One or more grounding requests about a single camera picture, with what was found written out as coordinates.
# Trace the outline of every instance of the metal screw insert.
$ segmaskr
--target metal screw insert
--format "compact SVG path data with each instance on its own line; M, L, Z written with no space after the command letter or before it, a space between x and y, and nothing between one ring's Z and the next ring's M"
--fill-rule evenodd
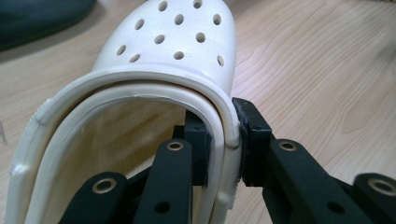
M92 191L97 194L104 194L113 190L117 185L117 181L113 178L104 178L98 180L93 186Z

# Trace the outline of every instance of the light wood surface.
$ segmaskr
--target light wood surface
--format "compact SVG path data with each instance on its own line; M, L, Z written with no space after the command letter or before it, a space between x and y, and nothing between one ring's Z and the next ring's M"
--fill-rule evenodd
M100 0L81 23L0 52L0 223L28 119L91 70L112 31L143 2ZM368 172L396 178L396 3L226 3L238 39L232 96L253 102L276 137L302 143L331 175L348 183ZM271 223L261 190L240 183L226 223Z

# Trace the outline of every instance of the black mechanical linkage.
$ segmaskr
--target black mechanical linkage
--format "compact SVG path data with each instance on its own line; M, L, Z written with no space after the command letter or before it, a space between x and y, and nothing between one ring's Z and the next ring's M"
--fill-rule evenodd
M233 98L233 106L240 121L242 135L240 174L247 187L263 187L266 166L263 161L275 137L253 103Z
M191 223L191 145L182 139L158 148L134 217L135 224Z
M396 181L358 175L353 186L331 177L299 143L275 139L249 101L233 98L242 134L240 175L262 187L275 224L396 223ZM207 185L211 136L191 112L163 142L154 163L132 178L96 175L81 187L60 223L191 223L192 186Z

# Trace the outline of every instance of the black plastic part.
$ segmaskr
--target black plastic part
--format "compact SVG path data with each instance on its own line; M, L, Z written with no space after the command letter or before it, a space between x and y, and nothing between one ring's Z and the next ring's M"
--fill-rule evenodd
M396 181L384 175L358 175L351 196L375 223L396 223Z
M242 134L240 175L247 187L262 187L265 178L265 154L275 139L271 127L256 106L243 99L233 98Z
M191 145L187 141L171 139L162 143L151 166L134 223L191 223L191 167Z
M53 34L81 21L96 0L3 0L0 50Z
M192 147L192 184L206 187L212 137L204 122L190 111L186 112L183 138Z
M91 177L73 197L59 223L117 223L126 189L127 180L121 174L106 172Z
M279 223L373 223L299 143L274 140L265 162L284 192L279 198L285 195L291 207L290 219ZM268 206L273 218L271 207L277 206Z

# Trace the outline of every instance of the wood grain surface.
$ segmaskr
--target wood grain surface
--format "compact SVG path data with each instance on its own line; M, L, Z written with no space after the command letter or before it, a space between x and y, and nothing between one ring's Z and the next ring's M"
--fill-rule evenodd
M81 23L0 52L0 223L28 119L90 72L109 35L143 2L99 0ZM302 143L330 175L348 183L368 172L396 178L396 3L226 3L237 31L232 96L253 102L276 137ZM261 190L240 183L226 223L271 223Z

